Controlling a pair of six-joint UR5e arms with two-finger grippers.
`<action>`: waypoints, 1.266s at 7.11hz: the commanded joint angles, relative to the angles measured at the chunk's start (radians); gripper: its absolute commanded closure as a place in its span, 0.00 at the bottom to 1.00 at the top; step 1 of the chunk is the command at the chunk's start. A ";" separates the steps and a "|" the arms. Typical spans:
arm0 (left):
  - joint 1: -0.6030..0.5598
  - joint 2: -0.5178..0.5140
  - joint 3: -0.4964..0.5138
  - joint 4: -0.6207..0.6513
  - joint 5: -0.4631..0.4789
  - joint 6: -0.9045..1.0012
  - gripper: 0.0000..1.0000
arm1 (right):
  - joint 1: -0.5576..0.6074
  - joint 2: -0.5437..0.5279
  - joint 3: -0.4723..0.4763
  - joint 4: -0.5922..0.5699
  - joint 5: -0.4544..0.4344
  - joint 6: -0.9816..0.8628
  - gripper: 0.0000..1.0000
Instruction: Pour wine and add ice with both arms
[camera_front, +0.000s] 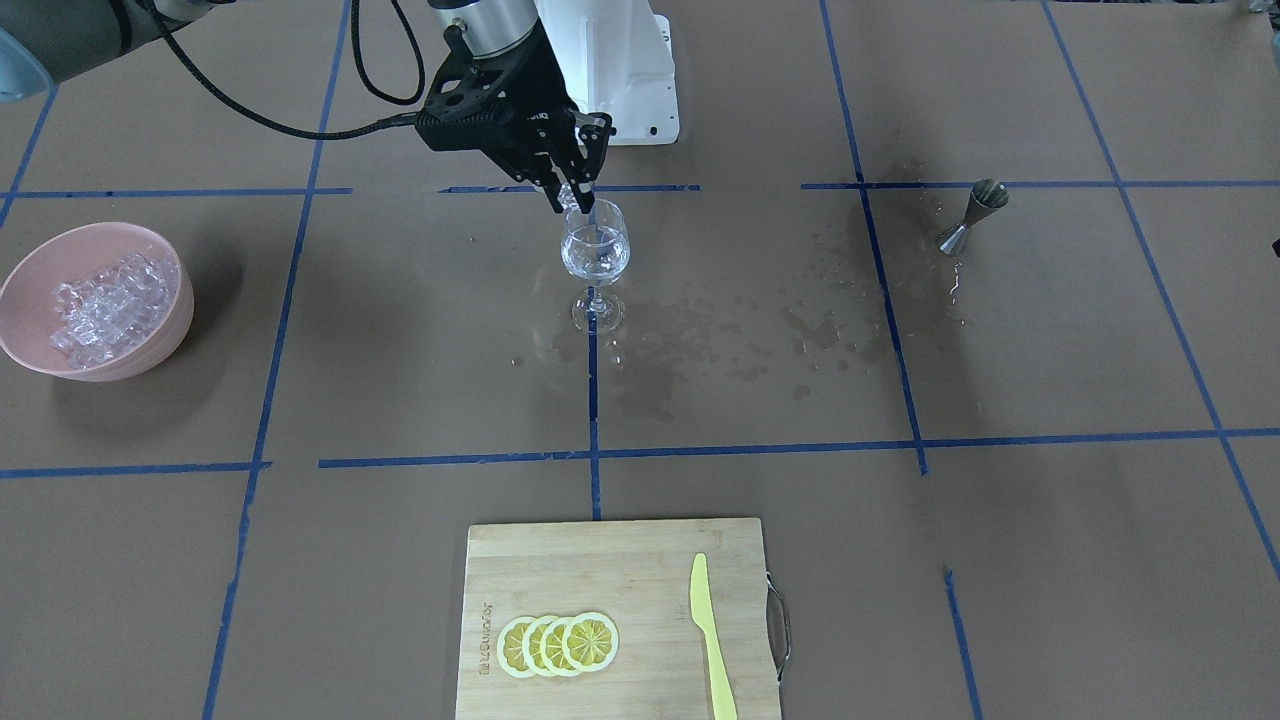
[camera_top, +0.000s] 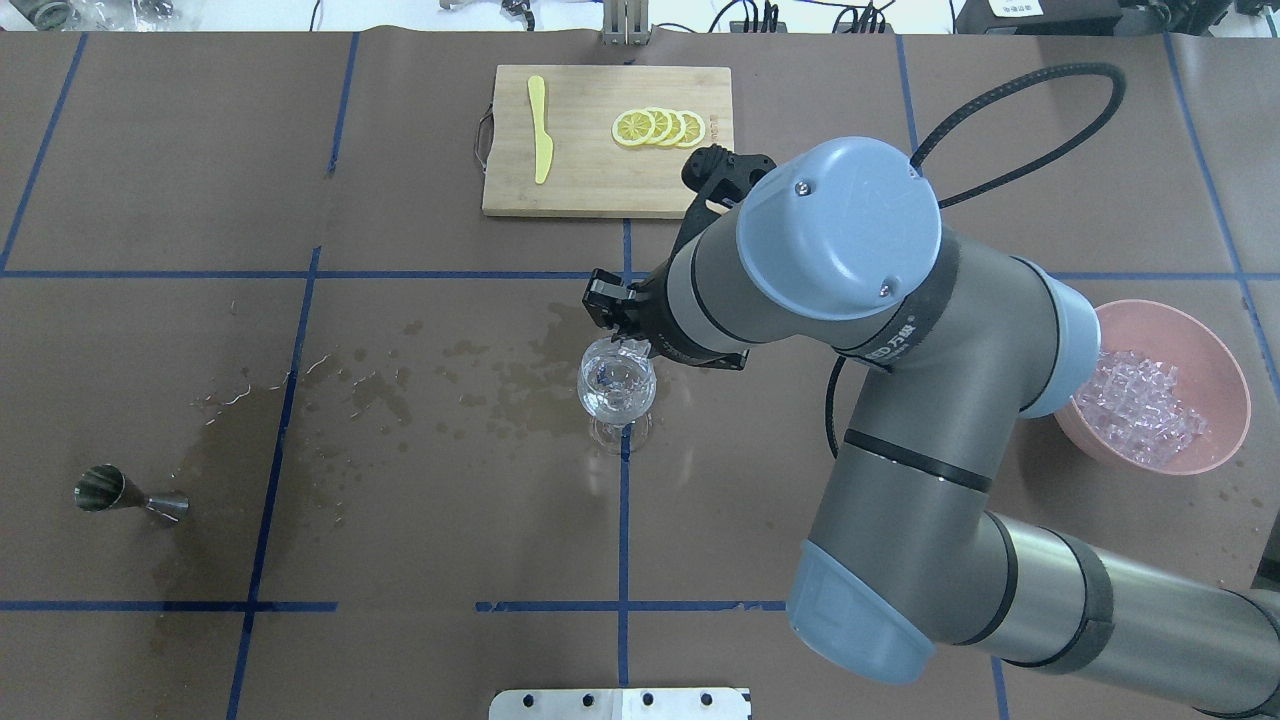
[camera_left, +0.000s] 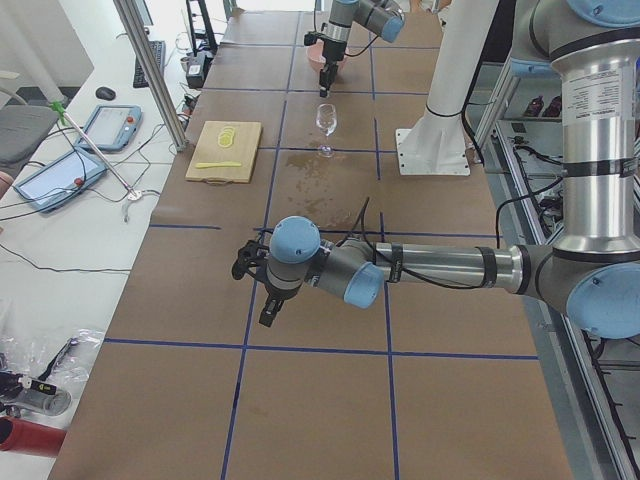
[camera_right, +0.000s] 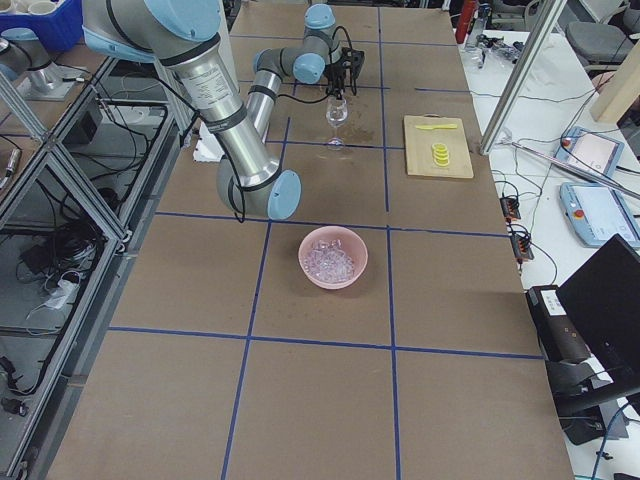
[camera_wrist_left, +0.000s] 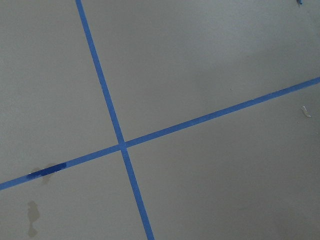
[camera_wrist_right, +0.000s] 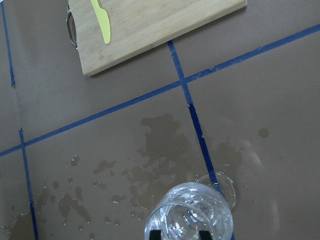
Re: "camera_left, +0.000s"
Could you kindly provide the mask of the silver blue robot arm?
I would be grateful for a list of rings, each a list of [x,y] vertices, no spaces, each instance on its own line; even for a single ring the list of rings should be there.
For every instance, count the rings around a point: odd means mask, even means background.
[[[303,284],[366,308],[384,283],[422,281],[454,290],[501,288],[543,301],[579,328],[607,339],[639,332],[639,239],[634,232],[635,1],[520,1],[512,59],[549,65],[562,81],[561,236],[507,249],[332,243],[309,219],[292,216],[268,244],[242,247],[235,279],[268,293],[270,325]]]
[[[332,2],[329,19],[320,30],[314,28],[304,36],[304,45],[323,42],[325,65],[319,72],[319,94],[329,95],[338,65],[345,59],[352,24],[356,23],[376,38],[392,43],[404,27],[404,12],[396,1],[336,0]]]

